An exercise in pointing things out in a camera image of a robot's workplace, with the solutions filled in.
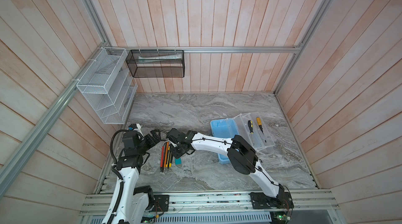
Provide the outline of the light blue plastic tool box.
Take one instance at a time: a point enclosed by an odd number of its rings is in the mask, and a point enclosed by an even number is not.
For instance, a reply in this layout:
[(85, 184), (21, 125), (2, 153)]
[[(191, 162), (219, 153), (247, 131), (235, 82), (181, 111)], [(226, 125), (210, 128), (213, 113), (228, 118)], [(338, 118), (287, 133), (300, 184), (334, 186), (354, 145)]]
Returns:
[[(274, 139), (263, 120), (262, 127), (266, 141), (261, 139), (256, 117), (260, 117), (262, 120), (262, 116), (258, 112), (239, 114), (233, 118), (212, 120), (210, 122), (212, 134), (218, 138), (233, 138), (235, 135), (240, 135), (258, 153), (271, 154), (275, 146)], [(253, 134), (249, 132), (248, 120), (253, 122)]]

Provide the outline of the black yellow handled screwdriver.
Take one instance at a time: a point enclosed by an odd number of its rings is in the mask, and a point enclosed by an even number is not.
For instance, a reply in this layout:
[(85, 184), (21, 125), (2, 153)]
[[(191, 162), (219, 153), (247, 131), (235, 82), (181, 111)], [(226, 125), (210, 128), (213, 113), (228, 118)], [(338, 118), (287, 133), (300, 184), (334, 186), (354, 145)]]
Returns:
[(248, 120), (248, 128), (249, 128), (249, 132), (250, 134), (253, 134), (253, 122), (252, 120)]

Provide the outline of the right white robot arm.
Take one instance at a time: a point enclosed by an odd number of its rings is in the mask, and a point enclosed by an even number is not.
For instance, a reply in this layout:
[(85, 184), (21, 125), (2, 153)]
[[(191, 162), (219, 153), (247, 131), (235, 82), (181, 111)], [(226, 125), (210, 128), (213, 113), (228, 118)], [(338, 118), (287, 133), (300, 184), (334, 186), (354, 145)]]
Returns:
[(261, 193), (250, 193), (254, 209), (294, 208), (290, 192), (271, 178), (259, 161), (255, 149), (242, 136), (217, 138), (196, 131), (183, 133), (173, 128), (166, 133), (166, 137), (173, 144), (171, 152), (176, 159), (198, 150), (228, 157), (237, 172), (250, 176), (262, 189)]

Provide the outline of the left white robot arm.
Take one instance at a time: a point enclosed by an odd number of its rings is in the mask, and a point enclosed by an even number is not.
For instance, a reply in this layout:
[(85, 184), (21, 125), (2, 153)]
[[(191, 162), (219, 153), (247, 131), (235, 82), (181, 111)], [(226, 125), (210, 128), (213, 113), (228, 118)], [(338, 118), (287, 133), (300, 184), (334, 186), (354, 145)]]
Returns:
[[(116, 158), (113, 150), (115, 137), (123, 133), (122, 140), (125, 147), (125, 156)], [(149, 154), (148, 150), (156, 143), (141, 129), (129, 127), (128, 130), (118, 130), (114, 133), (110, 154), (113, 159), (111, 171), (117, 176), (116, 187), (108, 211), (102, 221), (104, 224), (140, 224), (146, 211), (153, 208), (153, 193), (149, 186), (140, 187), (135, 193), (135, 186), (139, 179), (141, 167), (147, 160), (143, 158)]]

